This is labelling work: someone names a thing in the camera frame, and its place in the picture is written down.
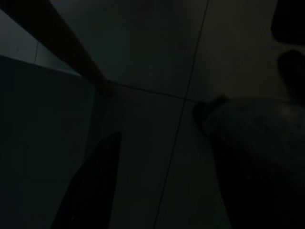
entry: tiled floor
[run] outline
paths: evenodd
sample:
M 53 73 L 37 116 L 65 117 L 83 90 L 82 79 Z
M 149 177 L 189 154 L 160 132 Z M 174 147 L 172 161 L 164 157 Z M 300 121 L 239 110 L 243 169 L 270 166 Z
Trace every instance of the tiled floor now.
M 287 100 L 276 60 L 300 48 L 272 38 L 276 2 L 52 0 L 105 75 L 123 85 L 95 114 L 96 141 L 123 133 L 110 228 L 230 228 L 191 100 Z M 71 71 L 0 17 L 1 55 Z

